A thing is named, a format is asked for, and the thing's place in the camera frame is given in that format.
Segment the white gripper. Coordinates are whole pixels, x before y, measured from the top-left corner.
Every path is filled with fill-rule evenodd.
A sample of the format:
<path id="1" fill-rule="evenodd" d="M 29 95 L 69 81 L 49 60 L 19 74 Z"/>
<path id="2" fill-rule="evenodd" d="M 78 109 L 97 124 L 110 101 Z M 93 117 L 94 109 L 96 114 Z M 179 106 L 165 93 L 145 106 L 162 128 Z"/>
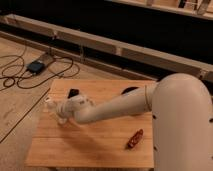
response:
<path id="1" fill-rule="evenodd" d="M 75 113 L 87 107 L 92 107 L 94 102 L 86 95 L 80 94 L 63 100 L 57 103 L 56 114 L 58 116 L 58 123 L 65 124 Z"/>

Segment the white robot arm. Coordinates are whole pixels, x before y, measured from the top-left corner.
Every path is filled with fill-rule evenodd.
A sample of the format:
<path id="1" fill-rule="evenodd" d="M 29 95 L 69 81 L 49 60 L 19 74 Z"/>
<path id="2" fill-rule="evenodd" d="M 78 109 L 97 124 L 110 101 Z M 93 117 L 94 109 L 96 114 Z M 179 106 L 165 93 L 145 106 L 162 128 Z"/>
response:
<path id="1" fill-rule="evenodd" d="M 194 76 L 172 74 L 99 105 L 77 95 L 56 107 L 59 117 L 81 124 L 148 111 L 155 171 L 213 171 L 213 102 Z"/>

